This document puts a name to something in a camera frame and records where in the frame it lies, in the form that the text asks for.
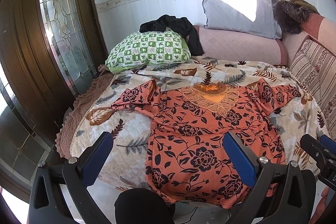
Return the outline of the orange black floral blouse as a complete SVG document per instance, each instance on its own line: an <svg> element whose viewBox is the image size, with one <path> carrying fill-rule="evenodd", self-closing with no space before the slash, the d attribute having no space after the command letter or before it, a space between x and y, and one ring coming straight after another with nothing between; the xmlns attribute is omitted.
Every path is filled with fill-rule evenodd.
<svg viewBox="0 0 336 224"><path fill-rule="evenodd" d="M146 180L167 203L207 202L229 209L248 192L222 146L234 133L255 155L285 163L285 150L269 116L299 90L199 83L163 91L150 80L126 89L112 104L115 111L132 110L151 120L145 164Z"/></svg>

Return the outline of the pink scalloped bed cover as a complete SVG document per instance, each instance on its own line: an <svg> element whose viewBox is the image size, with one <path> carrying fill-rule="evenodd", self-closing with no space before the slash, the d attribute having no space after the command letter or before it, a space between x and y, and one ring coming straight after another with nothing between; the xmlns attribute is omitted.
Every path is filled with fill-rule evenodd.
<svg viewBox="0 0 336 224"><path fill-rule="evenodd" d="M98 72L99 76L92 81L87 92L76 98L73 110L65 117L60 132L56 134L55 147L61 158L70 158L71 143L82 119L88 114L90 107L104 93L114 77L114 74L105 65L100 65Z"/></svg>

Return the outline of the leaf pattern beige blanket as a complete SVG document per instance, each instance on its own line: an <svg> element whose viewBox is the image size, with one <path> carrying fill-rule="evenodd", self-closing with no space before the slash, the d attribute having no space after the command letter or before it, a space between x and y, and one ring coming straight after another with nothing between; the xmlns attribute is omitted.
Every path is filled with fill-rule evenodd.
<svg viewBox="0 0 336 224"><path fill-rule="evenodd" d="M155 79L162 90L171 90L210 80L254 88L259 79L270 85L291 84L299 88L301 97L270 115L279 132L286 158L296 160L303 169L317 171L312 159L299 147L302 135L315 138L330 136L322 110L314 97L286 68L257 61L226 61L197 57L183 64L145 65L114 75L103 94L90 107L76 131L71 156L80 156L104 132L114 137L114 146L98 179L118 190L146 187L145 159L150 134L150 119L124 111L113 113L111 104L125 89Z"/></svg>

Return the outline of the dark knee of person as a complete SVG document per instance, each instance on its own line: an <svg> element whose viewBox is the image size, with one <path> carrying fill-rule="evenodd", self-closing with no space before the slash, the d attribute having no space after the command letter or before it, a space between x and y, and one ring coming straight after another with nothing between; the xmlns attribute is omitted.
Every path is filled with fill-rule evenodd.
<svg viewBox="0 0 336 224"><path fill-rule="evenodd" d="M175 205L156 193L134 188L122 192L114 203L116 223L174 223Z"/></svg>

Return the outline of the striped beige quilt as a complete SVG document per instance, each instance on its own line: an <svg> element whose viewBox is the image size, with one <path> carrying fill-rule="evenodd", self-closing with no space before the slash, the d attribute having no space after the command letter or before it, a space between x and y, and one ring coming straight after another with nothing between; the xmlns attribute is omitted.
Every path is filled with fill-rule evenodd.
<svg viewBox="0 0 336 224"><path fill-rule="evenodd" d="M307 39L295 54L290 70L316 100L334 140L335 56L314 40Z"/></svg>

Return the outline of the light grey pillow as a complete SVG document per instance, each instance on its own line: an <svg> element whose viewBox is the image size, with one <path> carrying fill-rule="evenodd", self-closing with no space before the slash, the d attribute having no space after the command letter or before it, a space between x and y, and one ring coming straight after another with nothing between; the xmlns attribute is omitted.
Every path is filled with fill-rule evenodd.
<svg viewBox="0 0 336 224"><path fill-rule="evenodd" d="M205 28L280 39L282 31L274 17L274 5L274 0L202 0Z"/></svg>

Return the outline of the stained glass wooden door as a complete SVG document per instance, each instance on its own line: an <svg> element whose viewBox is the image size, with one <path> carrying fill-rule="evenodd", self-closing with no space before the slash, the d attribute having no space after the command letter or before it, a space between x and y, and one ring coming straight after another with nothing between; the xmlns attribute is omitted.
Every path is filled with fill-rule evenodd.
<svg viewBox="0 0 336 224"><path fill-rule="evenodd" d="M1 186L30 199L38 162L107 51L93 0L1 0Z"/></svg>

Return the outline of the dark furry cushion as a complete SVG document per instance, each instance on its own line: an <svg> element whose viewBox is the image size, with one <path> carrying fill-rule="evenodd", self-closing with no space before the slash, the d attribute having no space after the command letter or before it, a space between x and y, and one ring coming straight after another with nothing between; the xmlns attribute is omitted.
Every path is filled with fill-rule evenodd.
<svg viewBox="0 0 336 224"><path fill-rule="evenodd" d="M274 18L282 33L287 34L301 33L301 24L305 23L312 13L319 14L315 6L305 0L279 0L274 8Z"/></svg>

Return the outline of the pink quilted bolster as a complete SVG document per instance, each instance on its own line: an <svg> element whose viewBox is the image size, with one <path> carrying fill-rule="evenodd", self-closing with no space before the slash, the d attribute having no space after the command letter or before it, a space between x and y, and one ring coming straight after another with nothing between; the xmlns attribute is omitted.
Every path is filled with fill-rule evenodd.
<svg viewBox="0 0 336 224"><path fill-rule="evenodd" d="M262 61L287 65L287 50L279 39L268 39L244 32L207 29L195 26L204 57L227 61Z"/></svg>

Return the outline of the green white checked pillow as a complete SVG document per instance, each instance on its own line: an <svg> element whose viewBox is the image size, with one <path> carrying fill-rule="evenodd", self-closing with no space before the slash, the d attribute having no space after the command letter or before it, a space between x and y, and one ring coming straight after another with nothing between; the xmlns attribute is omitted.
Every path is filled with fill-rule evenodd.
<svg viewBox="0 0 336 224"><path fill-rule="evenodd" d="M185 39L167 28L164 32L134 32L114 46L105 61L112 73L143 65L181 64L191 53Z"/></svg>

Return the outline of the black garment on pillow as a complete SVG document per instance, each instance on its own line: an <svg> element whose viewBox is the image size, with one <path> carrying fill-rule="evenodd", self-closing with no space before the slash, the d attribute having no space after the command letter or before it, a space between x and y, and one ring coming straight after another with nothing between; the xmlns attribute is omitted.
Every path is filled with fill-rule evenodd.
<svg viewBox="0 0 336 224"><path fill-rule="evenodd" d="M201 56L205 53L197 29L186 17L177 18L176 16L163 15L156 20L141 24L139 32L164 32L167 28L180 34L184 39L188 38L187 45L192 56Z"/></svg>

